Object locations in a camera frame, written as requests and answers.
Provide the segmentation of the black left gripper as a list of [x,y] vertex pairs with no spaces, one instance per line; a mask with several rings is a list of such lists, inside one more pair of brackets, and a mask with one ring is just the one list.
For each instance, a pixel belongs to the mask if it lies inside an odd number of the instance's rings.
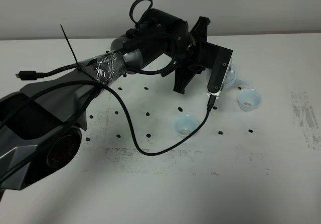
[[175,82],[173,91],[184,94],[186,86],[196,74],[202,73],[207,68],[211,70],[211,76],[207,89],[211,93],[219,91],[224,78],[227,65],[233,51],[215,44],[208,43],[208,25],[210,19],[199,17],[196,24],[190,30],[192,36],[192,55],[179,63],[175,70]]

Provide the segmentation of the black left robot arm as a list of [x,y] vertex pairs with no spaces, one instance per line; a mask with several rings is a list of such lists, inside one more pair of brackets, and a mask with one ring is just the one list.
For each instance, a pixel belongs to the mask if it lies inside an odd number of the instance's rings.
[[186,21],[150,8],[104,54],[48,73],[18,73],[28,84],[1,99],[1,190],[22,190],[66,166],[80,147],[89,104],[127,73],[174,73],[174,91],[182,94],[196,74],[210,69],[211,110],[232,50],[207,41],[209,23],[199,17],[189,29]]

